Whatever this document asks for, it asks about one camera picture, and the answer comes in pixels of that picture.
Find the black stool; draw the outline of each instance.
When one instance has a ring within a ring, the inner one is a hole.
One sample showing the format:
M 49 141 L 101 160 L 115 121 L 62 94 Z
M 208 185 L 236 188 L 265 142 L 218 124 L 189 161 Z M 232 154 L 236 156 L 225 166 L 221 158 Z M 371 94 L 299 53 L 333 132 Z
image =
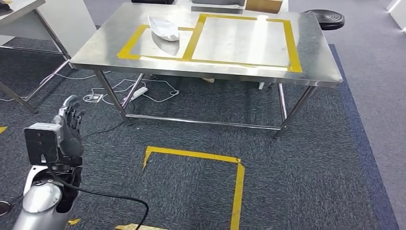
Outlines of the black stool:
M 341 13 L 328 10 L 309 10 L 303 13 L 314 14 L 322 30 L 337 30 L 344 26 L 345 17 Z

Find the dark gray carpet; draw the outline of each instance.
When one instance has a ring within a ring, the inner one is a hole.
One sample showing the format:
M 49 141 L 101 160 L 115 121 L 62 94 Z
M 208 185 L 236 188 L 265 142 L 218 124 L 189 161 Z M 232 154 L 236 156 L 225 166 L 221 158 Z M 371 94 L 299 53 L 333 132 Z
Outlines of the dark gray carpet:
M 17 46 L 26 41 L 14 39 Z M 30 41 L 30 45 L 39 42 Z M 59 57 L 1 51 L 1 80 L 21 94 L 62 61 Z M 65 69 L 62 74 L 85 77 L 91 71 Z M 135 75 L 111 73 L 111 83 Z M 279 121 L 275 88 L 257 89 L 253 82 L 160 77 L 180 94 L 164 103 L 145 97 L 136 102 L 142 114 L 198 118 L 214 121 L 272 124 Z M 33 103 L 39 114 L 28 113 L 17 103 L 0 102 L 0 123 L 9 128 L 0 134 L 0 197 L 12 200 L 23 188 L 29 162 L 23 128 L 49 122 L 71 94 L 84 96 L 96 79 L 56 78 Z M 303 92 L 286 86 L 291 108 Z M 165 84 L 151 83 L 150 95 L 166 97 Z M 87 115 L 82 134 L 113 127 L 121 122 L 115 108 L 104 103 L 83 103 Z M 280 140 L 271 132 L 246 128 L 195 125 L 134 119 L 132 126 L 84 140 L 82 187 L 139 197 L 150 204 L 146 225 L 167 229 L 227 229 L 230 225 L 236 166 L 219 161 L 153 154 L 142 171 L 148 145 L 235 156 L 246 168 L 241 229 L 377 229 L 378 220 L 368 194 L 361 161 L 338 89 L 320 89 Z M 0 217 L 10 229 L 21 200 Z M 137 203 L 84 195 L 72 218 L 82 220 L 70 229 L 112 229 L 137 223 L 143 213 Z

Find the black cable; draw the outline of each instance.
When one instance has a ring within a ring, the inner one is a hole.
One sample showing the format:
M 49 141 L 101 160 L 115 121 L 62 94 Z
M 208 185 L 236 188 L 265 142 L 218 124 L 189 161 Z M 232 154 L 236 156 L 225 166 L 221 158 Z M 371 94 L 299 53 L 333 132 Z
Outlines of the black cable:
M 16 200 L 20 199 L 23 196 L 23 194 L 21 193 L 17 198 L 15 198 L 14 200 L 10 201 L 9 203 L 12 204 L 13 202 L 15 202 Z
M 75 189 L 75 190 L 78 190 L 78 191 L 82 191 L 82 192 L 84 192 L 84 193 L 89 193 L 89 194 L 97 195 L 97 196 L 106 196 L 106 197 L 119 198 L 119 199 L 124 199 L 124 200 L 132 200 L 132 201 L 135 201 L 135 202 L 138 202 L 138 203 L 143 204 L 143 205 L 145 206 L 145 213 L 144 213 L 144 216 L 142 217 L 141 221 L 139 222 L 139 224 L 138 224 L 138 226 L 137 226 L 137 228 L 136 228 L 135 230 L 139 230 L 139 228 L 141 227 L 141 225 L 144 223 L 145 219 L 147 218 L 148 212 L 149 212 L 149 206 L 148 206 L 148 204 L 147 204 L 145 201 L 140 200 L 140 199 L 137 199 L 137 198 L 133 198 L 133 197 L 130 197 L 130 196 L 113 195 L 113 194 L 108 194 L 108 193 L 93 192 L 93 191 L 89 191 L 89 190 L 86 190 L 86 189 L 79 188 L 79 187 L 73 186 L 73 185 L 71 185 L 71 184 L 68 184 L 68 183 L 66 183 L 65 181 L 61 180 L 61 179 L 55 174 L 54 169 L 52 169 L 52 165 L 51 165 L 51 163 L 49 163 L 48 159 L 45 159 L 45 160 L 46 160 L 46 165 L 48 166 L 48 170 L 51 172 L 51 175 L 53 176 L 53 178 L 55 178 L 55 180 L 56 180 L 57 182 L 63 184 L 64 186 L 66 186 L 66 187 L 68 187 L 68 188 Z
M 133 113 L 133 112 L 134 112 L 134 110 L 135 110 L 135 104 L 134 104 L 134 102 L 133 102 L 133 101 L 131 101 L 131 103 L 132 103 L 132 105 L 133 105 L 133 110 L 131 111 L 131 113 Z M 114 127 L 113 127 L 113 128 L 111 128 L 111 129 L 108 129 L 108 130 L 103 130 L 103 131 L 100 131 L 100 132 L 95 132 L 95 133 L 88 134 L 88 135 L 86 135 L 86 136 L 82 137 L 82 140 L 83 140 L 83 139 L 85 139 L 85 138 L 87 138 L 87 137 L 90 137 L 90 136 L 96 135 L 96 134 L 100 134 L 100 133 L 107 133 L 107 132 L 113 131 L 113 130 L 115 130 L 116 128 L 118 128 L 120 125 L 124 124 L 124 122 L 125 122 L 125 121 L 123 121 L 123 122 L 119 123 L 118 125 L 114 126 Z
M 108 130 L 103 130 L 103 131 L 100 131 L 100 132 L 95 132 L 95 133 L 91 133 L 91 134 L 89 134 L 89 135 L 86 135 L 86 136 L 82 137 L 82 140 L 83 140 L 83 139 L 85 139 L 85 138 L 87 138 L 87 137 L 90 137 L 90 136 L 93 136 L 93 135 L 99 134 L 99 133 L 107 133 L 107 132 L 113 131 L 113 130 L 115 130 L 116 128 L 118 128 L 118 126 L 120 126 L 120 125 L 124 124 L 124 122 L 125 122 L 125 121 L 123 121 L 123 122 L 119 123 L 118 125 L 114 126 L 114 127 L 113 127 L 113 128 L 111 128 L 111 129 L 108 129 Z

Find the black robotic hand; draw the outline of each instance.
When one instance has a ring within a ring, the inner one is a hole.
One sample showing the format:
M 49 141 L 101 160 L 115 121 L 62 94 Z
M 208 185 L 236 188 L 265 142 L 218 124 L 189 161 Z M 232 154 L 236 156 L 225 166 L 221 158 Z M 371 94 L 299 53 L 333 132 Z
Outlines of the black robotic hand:
M 68 97 L 52 122 L 62 126 L 63 140 L 59 147 L 62 155 L 68 157 L 80 157 L 83 154 L 79 128 L 85 111 L 78 110 L 79 103 L 77 101 L 76 95 Z

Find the power strip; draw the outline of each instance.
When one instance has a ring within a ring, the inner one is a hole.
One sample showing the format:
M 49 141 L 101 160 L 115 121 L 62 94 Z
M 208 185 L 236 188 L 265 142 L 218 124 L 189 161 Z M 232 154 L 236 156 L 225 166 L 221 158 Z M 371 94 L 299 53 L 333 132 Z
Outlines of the power strip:
M 147 87 L 141 87 L 138 90 L 136 90 L 133 93 L 133 96 L 131 97 L 131 101 L 135 100 L 137 97 L 141 96 L 142 94 L 146 93 L 148 91 Z

